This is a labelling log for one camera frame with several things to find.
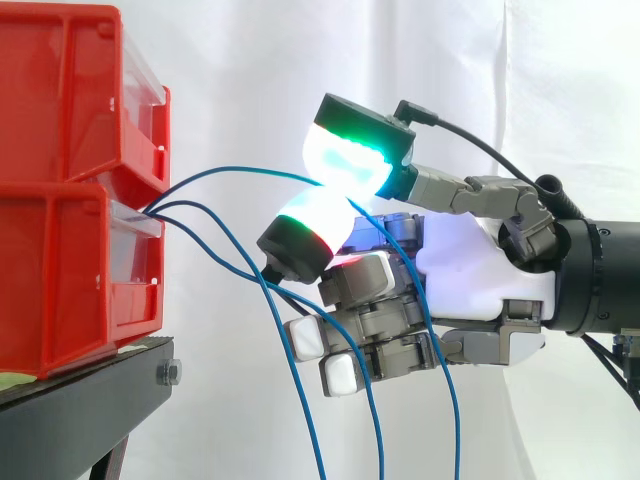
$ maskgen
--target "red plastic drawer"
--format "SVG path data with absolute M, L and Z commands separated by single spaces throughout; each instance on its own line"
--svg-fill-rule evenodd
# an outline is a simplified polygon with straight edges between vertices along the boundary
M 140 208 L 169 186 L 169 104 L 116 8 L 0 2 L 0 181 L 96 181 Z
M 161 223 L 63 183 L 0 184 L 0 225 L 0 372 L 44 378 L 161 328 Z

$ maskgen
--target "white fingertip pad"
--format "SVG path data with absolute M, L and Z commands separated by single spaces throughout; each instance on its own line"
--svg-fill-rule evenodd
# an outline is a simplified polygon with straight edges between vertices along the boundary
M 289 322 L 289 334 L 296 358 L 307 362 L 324 356 L 324 343 L 318 319 L 313 315 Z
M 353 395 L 358 391 L 356 367 L 348 354 L 334 355 L 324 364 L 327 390 L 331 397 Z

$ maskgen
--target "gray joint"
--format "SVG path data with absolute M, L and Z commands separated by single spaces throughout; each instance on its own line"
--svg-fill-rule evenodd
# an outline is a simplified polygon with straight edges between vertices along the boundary
M 445 356 L 462 349 L 459 342 L 438 345 Z M 418 370 L 440 365 L 431 336 L 427 332 L 405 335 L 390 341 L 368 345 L 363 349 L 369 375 L 374 381 L 402 377 Z
M 511 334 L 540 333 L 542 302 L 529 300 L 505 300 L 502 311 L 500 334 L 500 365 L 509 365 L 511 352 Z
M 556 245 L 553 216 L 538 201 L 538 193 L 522 180 L 496 176 L 465 181 L 438 170 L 415 166 L 418 177 L 407 202 L 441 213 L 472 213 L 504 220 L 520 263 Z
M 447 359 L 474 365 L 509 365 L 511 334 L 540 333 L 541 311 L 542 302 L 506 300 L 500 323 L 488 324 L 492 325 L 491 330 L 486 328 L 485 322 L 461 321 L 463 328 L 450 330 L 442 336 L 445 342 L 462 343 L 462 350 Z
M 453 202 L 460 193 L 472 191 L 469 184 L 433 168 L 413 166 L 418 170 L 418 176 L 407 198 L 408 203 L 432 212 L 463 213 L 455 210 Z
M 406 251 L 414 252 L 422 248 L 422 222 L 424 216 L 394 213 L 391 215 L 376 215 L 373 218 Z M 366 218 L 356 218 L 353 232 L 338 252 L 338 255 L 374 250 L 393 250 L 393 247 L 385 236 L 371 225 Z
M 382 298 L 414 291 L 406 265 L 394 255 L 388 259 L 392 279 L 387 277 L 386 258 L 362 255 L 353 262 L 335 265 L 322 274 L 318 285 L 325 306 L 354 308 Z
M 355 309 L 339 309 L 332 313 L 353 337 L 358 346 L 388 340 L 421 330 L 424 317 L 413 295 L 402 295 L 373 302 Z M 328 323 L 320 326 L 332 353 L 349 349 L 344 337 Z

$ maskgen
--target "black metal stand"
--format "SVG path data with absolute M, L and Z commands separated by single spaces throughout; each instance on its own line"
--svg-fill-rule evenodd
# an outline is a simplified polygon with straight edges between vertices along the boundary
M 0 478 L 117 480 L 129 433 L 162 405 L 171 338 L 46 381 L 0 392 Z
M 119 480 L 129 436 L 124 437 L 113 450 L 100 459 L 91 469 L 89 480 Z

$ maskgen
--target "cable connector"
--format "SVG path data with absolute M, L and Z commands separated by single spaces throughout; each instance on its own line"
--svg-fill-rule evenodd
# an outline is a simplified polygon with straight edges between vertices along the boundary
M 396 112 L 393 114 L 401 122 L 408 125 L 411 122 L 417 122 L 422 125 L 429 125 L 435 127 L 438 124 L 440 117 L 437 113 L 427 110 L 420 105 L 408 102 L 407 100 L 400 100 Z

